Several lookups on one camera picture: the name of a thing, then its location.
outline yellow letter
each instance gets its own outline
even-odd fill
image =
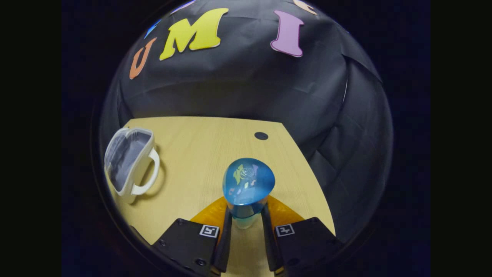
[[[169,36],[159,59],[162,61],[174,55],[174,41],[178,51],[183,52],[195,33],[195,39],[189,45],[190,50],[217,47],[220,44],[220,38],[217,37],[218,23],[228,11],[228,8],[209,10],[191,26],[186,18],[174,23],[169,27]]]

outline table surface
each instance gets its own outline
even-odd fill
[[[110,186],[127,223],[153,244],[176,218],[190,220],[222,197],[225,170],[239,158],[267,164],[276,179],[271,195],[303,218],[317,216],[335,234],[328,203],[309,164],[281,123],[219,117],[152,117],[125,127],[152,130],[160,156],[157,181],[127,204]],[[264,132],[267,140],[254,134]],[[149,167],[142,184],[152,174]],[[232,226],[227,272],[223,276],[272,276],[268,270],[261,218],[246,230]]]

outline pink letter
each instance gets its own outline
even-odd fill
[[[303,51],[299,48],[299,28],[304,22],[283,11],[275,10],[274,13],[278,16],[278,33],[277,38],[270,42],[270,46],[275,51],[301,57]]]

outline blue cup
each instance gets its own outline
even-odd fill
[[[222,190],[232,216],[249,222],[250,217],[261,212],[274,186],[274,173],[265,163],[241,158],[227,168]]]

